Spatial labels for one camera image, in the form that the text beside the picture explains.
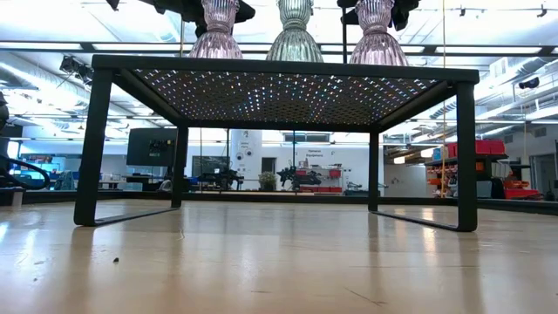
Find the ribbed glass vase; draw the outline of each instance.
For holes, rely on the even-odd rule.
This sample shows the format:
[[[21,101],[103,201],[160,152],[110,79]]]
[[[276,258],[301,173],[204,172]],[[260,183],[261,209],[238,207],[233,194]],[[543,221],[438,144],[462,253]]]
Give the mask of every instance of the ribbed glass vase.
[[[306,31],[312,0],[278,0],[282,32],[268,52],[267,60],[323,62],[314,38]]]
[[[364,31],[350,62],[361,65],[409,65],[401,46],[387,33],[393,0],[360,0],[356,11]]]
[[[231,35],[238,11],[238,0],[201,0],[208,31],[195,42],[191,58],[242,58],[242,52]]]

